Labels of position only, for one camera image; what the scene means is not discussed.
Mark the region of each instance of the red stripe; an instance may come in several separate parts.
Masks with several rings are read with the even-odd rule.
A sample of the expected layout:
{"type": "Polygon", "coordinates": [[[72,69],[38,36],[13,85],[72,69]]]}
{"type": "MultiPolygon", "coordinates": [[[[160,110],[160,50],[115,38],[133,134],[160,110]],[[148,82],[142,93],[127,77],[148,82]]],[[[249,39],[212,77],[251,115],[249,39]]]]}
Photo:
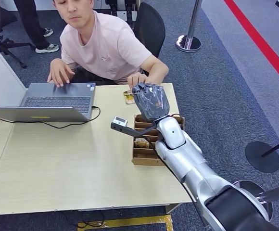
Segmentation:
{"type": "Polygon", "coordinates": [[[279,73],[279,57],[253,27],[234,0],[225,0],[229,9],[256,44],[275,70],[279,73]]]}

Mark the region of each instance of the black office chair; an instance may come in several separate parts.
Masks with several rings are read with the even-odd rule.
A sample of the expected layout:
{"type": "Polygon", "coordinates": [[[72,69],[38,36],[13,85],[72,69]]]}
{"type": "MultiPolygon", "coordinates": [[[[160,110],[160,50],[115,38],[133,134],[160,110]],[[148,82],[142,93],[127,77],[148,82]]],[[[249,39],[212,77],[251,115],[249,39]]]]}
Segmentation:
{"type": "MultiPolygon", "coordinates": [[[[0,32],[2,31],[3,27],[16,21],[17,21],[17,19],[15,15],[0,6],[0,32]]],[[[0,52],[3,52],[5,55],[11,56],[17,62],[20,63],[22,68],[26,68],[26,65],[23,63],[21,60],[14,55],[13,53],[10,52],[8,49],[24,46],[30,46],[30,48],[33,51],[36,49],[36,47],[32,46],[30,43],[14,43],[14,41],[9,40],[8,38],[4,40],[4,37],[2,35],[0,35],[0,52]]]]}
{"type": "Polygon", "coordinates": [[[155,8],[143,2],[134,24],[135,36],[155,57],[158,57],[165,39],[163,19],[155,8]]]}

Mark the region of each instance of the cardboard tray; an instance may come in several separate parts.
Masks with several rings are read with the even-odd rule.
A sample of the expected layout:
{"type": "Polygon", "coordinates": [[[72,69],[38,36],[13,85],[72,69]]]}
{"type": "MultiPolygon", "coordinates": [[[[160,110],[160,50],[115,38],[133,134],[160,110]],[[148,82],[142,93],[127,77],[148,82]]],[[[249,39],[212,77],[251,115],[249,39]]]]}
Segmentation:
{"type": "MultiPolygon", "coordinates": [[[[185,130],[185,118],[179,116],[174,116],[182,130],[185,130]]],[[[143,131],[146,128],[152,126],[152,123],[145,122],[142,115],[136,115],[134,118],[134,129],[137,131],[143,131]]],[[[152,145],[155,145],[158,140],[158,131],[154,129],[144,135],[144,137],[149,139],[152,145]]],[[[134,165],[146,165],[146,166],[164,166],[159,158],[152,148],[136,148],[135,147],[135,138],[133,141],[132,162],[134,165]]]]}

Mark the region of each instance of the man's right hand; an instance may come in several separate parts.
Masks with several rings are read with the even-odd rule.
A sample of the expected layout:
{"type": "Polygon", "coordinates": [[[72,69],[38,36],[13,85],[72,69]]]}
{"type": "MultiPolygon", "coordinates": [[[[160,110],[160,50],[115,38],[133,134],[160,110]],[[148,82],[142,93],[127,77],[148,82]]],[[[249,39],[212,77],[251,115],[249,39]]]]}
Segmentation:
{"type": "Polygon", "coordinates": [[[54,59],[51,62],[51,71],[48,77],[48,82],[53,80],[58,88],[63,87],[63,83],[70,83],[70,79],[73,75],[75,73],[63,60],[54,59]]]}

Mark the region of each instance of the black pants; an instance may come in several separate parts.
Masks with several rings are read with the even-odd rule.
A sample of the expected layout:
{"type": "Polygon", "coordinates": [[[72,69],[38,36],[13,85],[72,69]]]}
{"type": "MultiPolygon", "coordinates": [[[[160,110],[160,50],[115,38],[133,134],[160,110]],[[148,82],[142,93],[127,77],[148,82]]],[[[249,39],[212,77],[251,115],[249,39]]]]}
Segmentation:
{"type": "Polygon", "coordinates": [[[39,50],[50,44],[43,36],[45,30],[40,26],[35,0],[14,0],[23,25],[32,42],[39,50]]]}
{"type": "Polygon", "coordinates": [[[117,85],[117,83],[107,79],[102,78],[91,72],[89,72],[83,67],[78,67],[75,74],[71,80],[72,83],[96,83],[96,86],[100,85],[117,85]]]}

